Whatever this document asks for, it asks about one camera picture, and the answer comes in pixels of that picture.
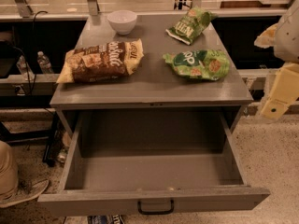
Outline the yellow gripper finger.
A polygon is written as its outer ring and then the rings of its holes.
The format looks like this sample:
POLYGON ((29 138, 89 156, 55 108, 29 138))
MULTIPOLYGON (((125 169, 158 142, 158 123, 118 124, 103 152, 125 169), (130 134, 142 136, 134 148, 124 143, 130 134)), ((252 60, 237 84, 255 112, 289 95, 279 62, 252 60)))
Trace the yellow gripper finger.
POLYGON ((267 119, 279 119, 298 98, 299 64, 284 63, 276 71, 274 83, 260 114, 267 119))

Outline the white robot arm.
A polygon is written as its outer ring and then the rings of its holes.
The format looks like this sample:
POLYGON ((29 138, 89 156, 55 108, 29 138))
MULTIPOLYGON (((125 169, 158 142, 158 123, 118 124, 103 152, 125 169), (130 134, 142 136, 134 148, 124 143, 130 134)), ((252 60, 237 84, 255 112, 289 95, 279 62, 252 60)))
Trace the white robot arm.
POLYGON ((274 54, 284 61, 276 71, 260 115, 279 119, 299 98, 299 0, 280 18, 275 32, 274 54))

